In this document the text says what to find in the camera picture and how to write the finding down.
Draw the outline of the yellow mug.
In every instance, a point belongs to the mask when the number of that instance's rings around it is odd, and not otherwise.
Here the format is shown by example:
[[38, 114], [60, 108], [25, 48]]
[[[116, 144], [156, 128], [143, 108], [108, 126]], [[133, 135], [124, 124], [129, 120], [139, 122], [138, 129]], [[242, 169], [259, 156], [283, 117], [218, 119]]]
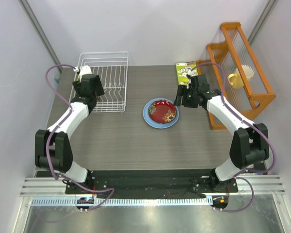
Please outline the yellow mug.
[[[248, 81], [250, 81], [254, 76], [254, 70], [248, 65], [242, 65], [242, 69], [245, 73], [245, 77]], [[234, 89], [240, 89], [244, 87], [244, 83], [238, 69], [235, 69], [234, 73], [231, 73], [227, 77], [227, 80], [231, 87]]]

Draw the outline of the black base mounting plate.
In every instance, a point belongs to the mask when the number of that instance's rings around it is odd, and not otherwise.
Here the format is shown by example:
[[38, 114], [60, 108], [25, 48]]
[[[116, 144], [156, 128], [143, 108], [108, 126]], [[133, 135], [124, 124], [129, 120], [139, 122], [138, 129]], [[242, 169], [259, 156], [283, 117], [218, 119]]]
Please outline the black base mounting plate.
[[211, 169], [96, 170], [85, 187], [98, 198], [156, 200], [204, 198], [207, 193], [237, 193], [235, 179], [215, 184]]

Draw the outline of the red floral plate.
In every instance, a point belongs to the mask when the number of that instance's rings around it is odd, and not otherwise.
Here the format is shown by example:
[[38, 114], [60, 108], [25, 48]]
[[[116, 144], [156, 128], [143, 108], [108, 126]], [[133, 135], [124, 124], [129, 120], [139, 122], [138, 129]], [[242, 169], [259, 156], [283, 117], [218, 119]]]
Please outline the red floral plate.
[[156, 123], [167, 124], [176, 119], [178, 112], [171, 101], [161, 99], [151, 102], [148, 115]]

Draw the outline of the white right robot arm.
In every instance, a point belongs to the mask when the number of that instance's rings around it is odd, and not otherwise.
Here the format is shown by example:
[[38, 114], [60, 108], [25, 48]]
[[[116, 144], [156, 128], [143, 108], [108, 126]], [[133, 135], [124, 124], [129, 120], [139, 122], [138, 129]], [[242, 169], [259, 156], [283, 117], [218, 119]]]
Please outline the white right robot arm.
[[255, 124], [243, 116], [218, 89], [211, 89], [205, 75], [189, 73], [187, 78], [188, 84], [178, 86], [174, 104], [203, 107], [215, 115], [233, 136], [229, 158], [209, 175], [210, 188], [219, 192], [241, 171], [269, 158], [268, 129], [263, 123]]

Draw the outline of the green picture book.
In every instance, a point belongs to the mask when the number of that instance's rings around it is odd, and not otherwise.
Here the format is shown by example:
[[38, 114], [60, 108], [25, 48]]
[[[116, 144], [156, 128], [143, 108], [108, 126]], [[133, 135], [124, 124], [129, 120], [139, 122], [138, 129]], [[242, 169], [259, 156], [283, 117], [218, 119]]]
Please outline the green picture book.
[[191, 61], [191, 62], [180, 62], [180, 63], [176, 63], [176, 72], [177, 72], [177, 78], [178, 78], [178, 84], [179, 85], [187, 85], [189, 83], [189, 79], [186, 76], [187, 74], [187, 70], [189, 69], [195, 69], [197, 74], [197, 68], [196, 67], [196, 62], [195, 61]]

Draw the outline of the orange wooden shelf rack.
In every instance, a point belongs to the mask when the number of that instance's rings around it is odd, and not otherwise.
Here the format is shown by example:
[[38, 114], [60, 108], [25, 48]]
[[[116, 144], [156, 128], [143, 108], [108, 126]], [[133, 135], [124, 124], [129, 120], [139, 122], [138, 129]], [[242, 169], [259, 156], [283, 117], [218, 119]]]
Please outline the orange wooden shelf rack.
[[[222, 42], [209, 43], [205, 55], [196, 62], [198, 73], [206, 74], [212, 88], [224, 89], [226, 99], [245, 117], [254, 120], [276, 97], [239, 22], [220, 25]], [[254, 70], [248, 81], [242, 69]], [[234, 89], [227, 77], [238, 69], [244, 87]]]

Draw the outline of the aluminium rail frame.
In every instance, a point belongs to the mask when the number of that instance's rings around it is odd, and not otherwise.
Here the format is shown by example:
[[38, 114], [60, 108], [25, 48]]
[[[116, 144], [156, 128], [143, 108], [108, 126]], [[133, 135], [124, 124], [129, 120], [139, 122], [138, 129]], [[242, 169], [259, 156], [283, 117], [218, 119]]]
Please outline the aluminium rail frame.
[[211, 187], [207, 169], [92, 172], [83, 190], [47, 171], [26, 178], [16, 233], [291, 233], [278, 175], [246, 173]]

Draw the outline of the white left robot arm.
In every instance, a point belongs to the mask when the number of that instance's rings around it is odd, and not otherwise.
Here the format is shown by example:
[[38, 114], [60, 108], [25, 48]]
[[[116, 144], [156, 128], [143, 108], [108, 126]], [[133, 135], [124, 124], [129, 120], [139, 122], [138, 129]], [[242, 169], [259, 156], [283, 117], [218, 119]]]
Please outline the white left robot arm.
[[104, 89], [97, 74], [83, 75], [73, 82], [73, 87], [76, 95], [68, 103], [67, 111], [48, 129], [38, 130], [35, 134], [35, 165], [76, 181], [77, 188], [87, 194], [93, 190], [94, 182], [89, 171], [74, 162], [70, 138], [96, 107]]

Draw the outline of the light blue plate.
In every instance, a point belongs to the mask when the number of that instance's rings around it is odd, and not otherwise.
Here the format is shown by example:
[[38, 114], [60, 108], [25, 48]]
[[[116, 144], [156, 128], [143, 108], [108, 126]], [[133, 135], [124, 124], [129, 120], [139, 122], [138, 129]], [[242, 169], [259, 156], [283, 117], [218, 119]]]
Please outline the light blue plate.
[[143, 109], [143, 118], [145, 120], [145, 122], [150, 125], [151, 127], [153, 128], [156, 128], [156, 129], [166, 129], [166, 128], [169, 128], [171, 126], [173, 126], [177, 120], [179, 119], [179, 111], [178, 111], [178, 108], [176, 107], [177, 109], [177, 112], [178, 112], [178, 116], [176, 117], [176, 119], [174, 121], [172, 121], [171, 123], [167, 123], [167, 124], [159, 124], [159, 123], [156, 123], [154, 122], [153, 120], [150, 119], [149, 115], [148, 115], [148, 108], [151, 104], [151, 102], [155, 101], [155, 100], [168, 100], [168, 99], [164, 99], [164, 98], [156, 98], [156, 99], [153, 99], [151, 101], [149, 101], [145, 106], [144, 106], [144, 109]]

